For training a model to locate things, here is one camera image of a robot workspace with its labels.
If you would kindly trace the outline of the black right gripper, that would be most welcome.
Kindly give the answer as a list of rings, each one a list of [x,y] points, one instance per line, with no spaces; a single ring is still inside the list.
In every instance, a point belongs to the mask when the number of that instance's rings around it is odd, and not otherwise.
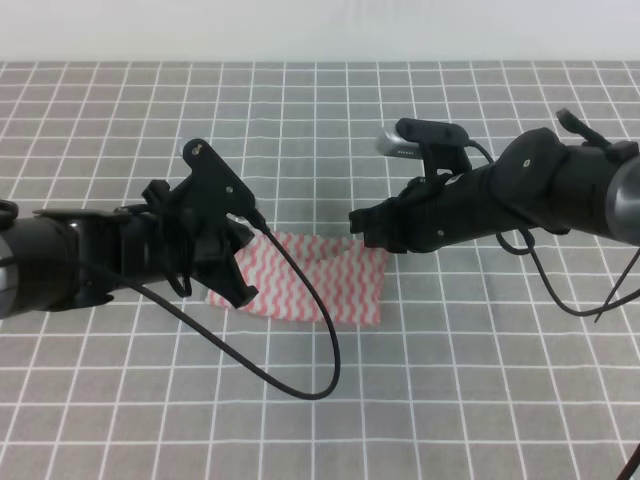
[[[368,248],[430,253],[493,233],[493,201],[474,180],[417,178],[400,194],[349,213],[350,232]]]

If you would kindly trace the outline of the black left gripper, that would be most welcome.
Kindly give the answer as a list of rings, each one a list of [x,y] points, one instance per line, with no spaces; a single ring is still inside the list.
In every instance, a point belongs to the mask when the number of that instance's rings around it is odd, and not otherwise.
[[[234,256],[252,240],[252,230],[224,216],[211,222],[191,209],[162,213],[145,204],[117,210],[117,273],[141,284],[165,280],[184,298],[193,280],[227,300],[249,304],[258,289],[247,285]]]

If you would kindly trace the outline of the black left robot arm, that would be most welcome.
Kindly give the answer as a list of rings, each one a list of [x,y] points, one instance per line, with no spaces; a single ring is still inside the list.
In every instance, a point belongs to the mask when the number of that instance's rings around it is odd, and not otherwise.
[[[180,297],[199,283],[233,307],[257,295],[235,255],[253,239],[230,219],[220,225],[147,205],[114,211],[39,210],[22,218],[1,203],[1,315],[101,306],[117,290],[160,281]]]

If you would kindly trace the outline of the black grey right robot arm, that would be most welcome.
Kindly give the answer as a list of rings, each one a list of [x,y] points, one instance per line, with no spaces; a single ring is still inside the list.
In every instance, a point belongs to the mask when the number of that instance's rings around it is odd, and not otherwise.
[[[612,143],[569,110],[560,124],[583,138],[565,145],[546,127],[519,135],[474,168],[463,127],[400,119],[380,139],[385,156],[421,159],[424,173],[396,196],[349,214],[369,248],[430,253],[512,230],[571,230],[639,243],[639,146]]]

